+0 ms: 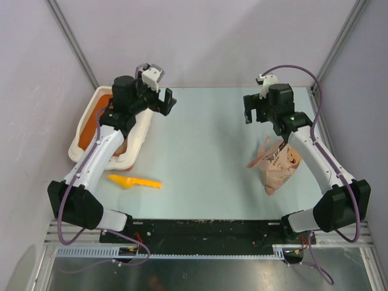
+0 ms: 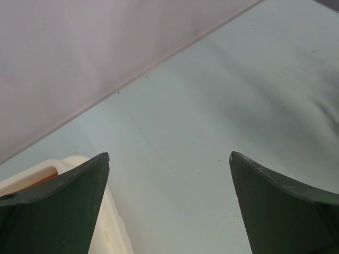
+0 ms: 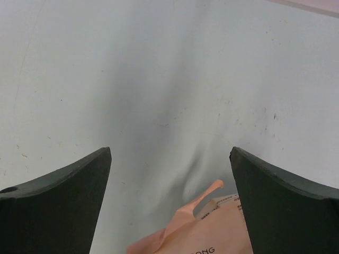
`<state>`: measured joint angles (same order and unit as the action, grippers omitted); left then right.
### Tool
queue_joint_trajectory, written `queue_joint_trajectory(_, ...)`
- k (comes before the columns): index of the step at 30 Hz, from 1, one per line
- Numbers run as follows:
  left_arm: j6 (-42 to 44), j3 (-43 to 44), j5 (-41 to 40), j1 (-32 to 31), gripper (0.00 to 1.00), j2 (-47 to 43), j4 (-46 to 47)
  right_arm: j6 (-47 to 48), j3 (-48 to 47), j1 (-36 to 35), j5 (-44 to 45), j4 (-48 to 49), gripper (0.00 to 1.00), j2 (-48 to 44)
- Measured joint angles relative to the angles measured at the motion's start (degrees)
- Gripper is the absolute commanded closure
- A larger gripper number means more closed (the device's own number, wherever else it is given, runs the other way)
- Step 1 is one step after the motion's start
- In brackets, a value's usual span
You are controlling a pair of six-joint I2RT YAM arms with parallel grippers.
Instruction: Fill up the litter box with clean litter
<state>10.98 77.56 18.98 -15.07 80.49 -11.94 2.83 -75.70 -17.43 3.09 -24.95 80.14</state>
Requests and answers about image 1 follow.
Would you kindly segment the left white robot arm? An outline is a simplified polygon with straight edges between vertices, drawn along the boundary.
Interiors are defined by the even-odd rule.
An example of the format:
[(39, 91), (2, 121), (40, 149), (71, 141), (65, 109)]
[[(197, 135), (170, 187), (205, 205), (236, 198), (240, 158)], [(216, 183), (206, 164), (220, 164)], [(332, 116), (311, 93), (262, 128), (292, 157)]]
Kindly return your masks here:
[(138, 115), (151, 110), (167, 116), (176, 104), (171, 89), (164, 99), (142, 78), (120, 76), (114, 80), (112, 97), (97, 111), (96, 131), (87, 150), (62, 181), (52, 181), (47, 189), (58, 222), (83, 229), (110, 229), (120, 242), (133, 238), (134, 228), (127, 215), (109, 210), (94, 196), (99, 178), (117, 148), (136, 125)]

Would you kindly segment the pink cat litter bag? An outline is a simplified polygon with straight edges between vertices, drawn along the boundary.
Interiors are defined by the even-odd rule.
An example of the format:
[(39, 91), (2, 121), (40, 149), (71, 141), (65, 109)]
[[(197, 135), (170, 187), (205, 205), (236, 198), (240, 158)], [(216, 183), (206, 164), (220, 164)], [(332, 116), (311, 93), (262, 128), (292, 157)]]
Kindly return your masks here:
[(256, 158), (247, 164), (249, 169), (260, 169), (264, 190), (268, 196), (281, 188), (303, 161), (301, 155), (289, 143), (277, 140), (268, 147), (270, 141), (271, 137), (267, 136)]

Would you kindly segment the white orange litter box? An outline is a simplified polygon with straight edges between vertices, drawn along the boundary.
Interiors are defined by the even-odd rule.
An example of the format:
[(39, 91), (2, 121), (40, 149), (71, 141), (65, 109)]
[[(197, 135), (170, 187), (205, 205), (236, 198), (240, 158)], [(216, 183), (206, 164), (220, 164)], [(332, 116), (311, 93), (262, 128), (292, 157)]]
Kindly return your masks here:
[[(96, 113), (108, 104), (111, 97), (112, 88), (109, 86), (100, 86), (95, 90), (78, 122), (75, 137), (68, 150), (68, 156), (73, 162), (78, 162), (89, 146), (96, 132)], [(153, 112), (147, 109), (136, 116), (136, 124), (126, 138), (126, 152), (120, 156), (112, 156), (105, 167), (107, 170), (132, 169), (149, 130), (152, 115)]]

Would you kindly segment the yellow plastic litter scoop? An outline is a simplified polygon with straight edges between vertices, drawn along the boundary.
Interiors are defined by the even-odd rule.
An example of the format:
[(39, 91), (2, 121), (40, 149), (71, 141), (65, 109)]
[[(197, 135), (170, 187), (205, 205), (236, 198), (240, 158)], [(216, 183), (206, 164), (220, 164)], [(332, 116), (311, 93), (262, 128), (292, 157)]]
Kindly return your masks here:
[(111, 180), (111, 182), (114, 182), (116, 185), (120, 186), (123, 189), (129, 189), (133, 186), (146, 186), (156, 189), (160, 189), (162, 187), (161, 182), (152, 181), (148, 179), (126, 177), (120, 175), (107, 175), (107, 177), (109, 180)]

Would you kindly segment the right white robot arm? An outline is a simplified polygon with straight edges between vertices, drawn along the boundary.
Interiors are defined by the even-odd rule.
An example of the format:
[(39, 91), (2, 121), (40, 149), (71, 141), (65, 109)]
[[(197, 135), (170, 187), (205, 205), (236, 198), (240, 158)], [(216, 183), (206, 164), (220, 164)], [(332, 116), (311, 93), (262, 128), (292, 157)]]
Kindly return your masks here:
[(341, 228), (354, 224), (354, 238), (340, 236), (349, 243), (357, 242), (369, 203), (370, 185), (366, 180), (358, 181), (349, 174), (320, 142), (310, 118), (295, 110), (291, 86), (272, 84), (267, 87), (265, 96), (244, 96), (243, 104), (246, 123), (252, 123), (253, 110), (256, 111), (256, 121), (271, 122), (275, 134), (302, 157), (322, 193), (313, 208), (282, 217), (281, 239), (294, 243), (305, 231), (339, 233)]

